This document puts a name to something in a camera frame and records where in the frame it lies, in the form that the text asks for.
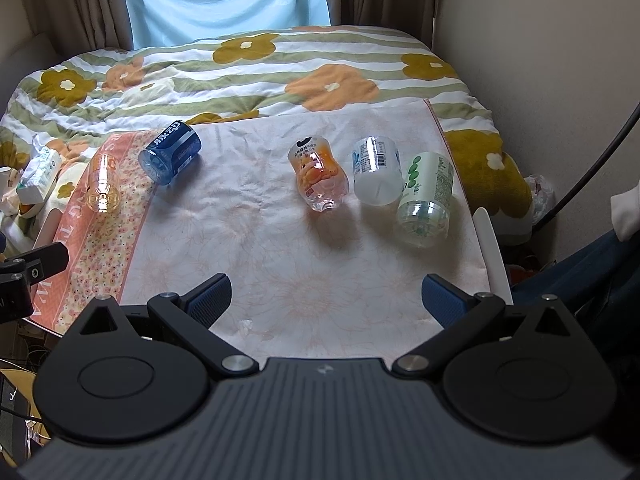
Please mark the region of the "green dotted clear cup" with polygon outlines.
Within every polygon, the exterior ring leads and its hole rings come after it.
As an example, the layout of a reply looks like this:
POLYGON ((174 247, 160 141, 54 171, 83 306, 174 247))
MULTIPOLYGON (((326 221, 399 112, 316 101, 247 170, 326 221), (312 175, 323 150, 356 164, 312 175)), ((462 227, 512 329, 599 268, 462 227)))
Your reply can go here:
POLYGON ((396 212, 400 235, 410 244, 431 247, 449 231, 454 167, 442 154, 413 157, 396 212))

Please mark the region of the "white barcode clear cup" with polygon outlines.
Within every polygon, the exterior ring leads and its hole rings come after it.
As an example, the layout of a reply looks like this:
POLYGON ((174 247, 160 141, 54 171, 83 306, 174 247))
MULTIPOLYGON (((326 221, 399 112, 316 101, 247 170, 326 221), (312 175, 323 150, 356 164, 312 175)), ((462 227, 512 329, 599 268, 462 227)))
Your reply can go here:
POLYGON ((361 203, 387 206, 401 196, 404 178, 395 142, 387 136, 367 136, 352 148, 354 191, 361 203))

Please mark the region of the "blue plastic cup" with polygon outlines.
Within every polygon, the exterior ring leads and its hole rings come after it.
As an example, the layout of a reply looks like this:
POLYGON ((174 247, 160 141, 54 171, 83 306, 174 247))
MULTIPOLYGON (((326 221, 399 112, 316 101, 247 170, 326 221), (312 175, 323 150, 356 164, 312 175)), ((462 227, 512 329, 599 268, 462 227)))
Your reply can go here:
POLYGON ((175 120, 140 152, 138 161, 155 184, 168 185, 201 148, 196 131, 185 122, 175 120))

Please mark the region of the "white tissue pack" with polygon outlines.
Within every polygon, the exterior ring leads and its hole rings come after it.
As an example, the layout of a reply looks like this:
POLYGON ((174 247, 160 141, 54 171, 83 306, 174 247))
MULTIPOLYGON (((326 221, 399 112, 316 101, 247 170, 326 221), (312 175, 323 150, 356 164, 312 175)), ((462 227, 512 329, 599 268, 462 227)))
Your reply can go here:
POLYGON ((62 167, 60 142, 37 139, 32 148, 32 157, 16 188, 21 205, 35 206, 43 204, 55 184, 62 167))

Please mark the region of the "crumpled plastic bag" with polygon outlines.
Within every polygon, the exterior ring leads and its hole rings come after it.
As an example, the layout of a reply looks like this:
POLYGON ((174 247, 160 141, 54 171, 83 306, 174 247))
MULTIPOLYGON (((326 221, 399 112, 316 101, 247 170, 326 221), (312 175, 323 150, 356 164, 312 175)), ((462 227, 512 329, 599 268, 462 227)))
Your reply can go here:
POLYGON ((537 224, 555 205, 555 192, 551 183, 541 174, 525 178, 533 200, 533 224, 537 224))

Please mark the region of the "pink floral cloth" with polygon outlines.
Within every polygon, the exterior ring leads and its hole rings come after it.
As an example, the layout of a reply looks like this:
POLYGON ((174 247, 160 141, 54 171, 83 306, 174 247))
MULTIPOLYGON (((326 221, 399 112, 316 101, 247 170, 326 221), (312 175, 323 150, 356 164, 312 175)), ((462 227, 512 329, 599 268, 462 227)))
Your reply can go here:
POLYGON ((312 211, 297 192, 288 150, 307 134, 329 141, 340 165, 364 136, 392 139, 403 164, 446 145, 424 101, 355 106, 200 125, 198 157, 167 186, 155 185, 138 156, 147 132, 111 136, 122 201, 101 216, 79 182, 55 237, 67 269, 40 283, 36 323, 64 333, 97 294, 143 304, 187 292, 216 273, 232 284, 229 309, 213 332, 257 361, 270 356, 379 356, 391 361, 439 331, 421 284, 436 273, 466 292, 488 287, 486 264, 461 190, 448 236, 431 248, 404 243, 394 206, 348 196, 312 211))

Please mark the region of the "flower striped duvet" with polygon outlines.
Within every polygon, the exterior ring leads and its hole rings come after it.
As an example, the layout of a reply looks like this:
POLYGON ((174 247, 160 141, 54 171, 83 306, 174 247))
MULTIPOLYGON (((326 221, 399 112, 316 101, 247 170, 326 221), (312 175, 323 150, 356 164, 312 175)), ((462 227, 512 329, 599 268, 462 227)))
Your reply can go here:
POLYGON ((524 240, 533 197, 490 111, 423 42, 373 26, 262 30, 137 51, 81 53, 18 78, 1 112, 1 162, 24 168, 41 141, 80 162, 114 132, 431 104, 471 208, 497 235, 524 240))

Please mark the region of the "brown left curtain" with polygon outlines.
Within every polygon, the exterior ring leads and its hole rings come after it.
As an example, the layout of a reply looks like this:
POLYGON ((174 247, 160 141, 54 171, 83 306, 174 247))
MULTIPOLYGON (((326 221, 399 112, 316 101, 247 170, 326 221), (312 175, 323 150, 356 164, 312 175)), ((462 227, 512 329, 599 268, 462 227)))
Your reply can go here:
POLYGON ((126 0, 23 0, 29 26, 66 58, 100 49, 130 51, 126 0))

